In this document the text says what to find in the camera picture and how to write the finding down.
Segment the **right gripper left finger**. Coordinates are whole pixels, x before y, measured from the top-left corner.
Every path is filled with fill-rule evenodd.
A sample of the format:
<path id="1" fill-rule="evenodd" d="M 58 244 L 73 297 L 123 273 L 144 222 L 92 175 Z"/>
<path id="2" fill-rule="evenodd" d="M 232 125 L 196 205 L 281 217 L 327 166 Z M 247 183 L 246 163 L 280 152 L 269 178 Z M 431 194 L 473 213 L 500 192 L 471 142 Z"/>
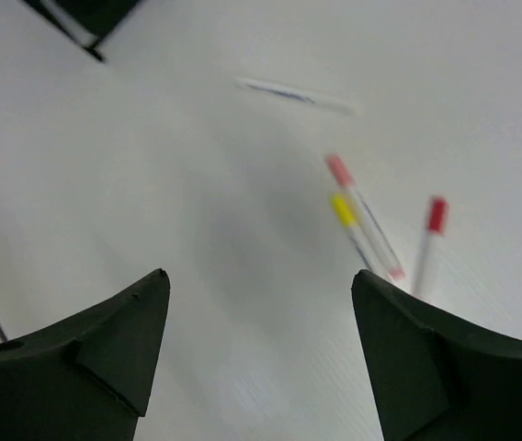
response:
<path id="1" fill-rule="evenodd" d="M 162 269 L 0 344 L 0 440 L 132 440 L 148 408 L 170 300 Z"/>

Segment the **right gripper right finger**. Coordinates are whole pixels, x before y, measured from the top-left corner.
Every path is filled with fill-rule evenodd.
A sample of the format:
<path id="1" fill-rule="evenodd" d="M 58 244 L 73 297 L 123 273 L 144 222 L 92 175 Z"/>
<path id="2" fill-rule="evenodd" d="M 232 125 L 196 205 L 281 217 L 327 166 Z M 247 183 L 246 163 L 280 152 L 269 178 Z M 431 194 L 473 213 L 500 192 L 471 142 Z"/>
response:
<path id="1" fill-rule="evenodd" d="M 384 439 L 522 440 L 522 340 L 368 270 L 351 291 Z"/>

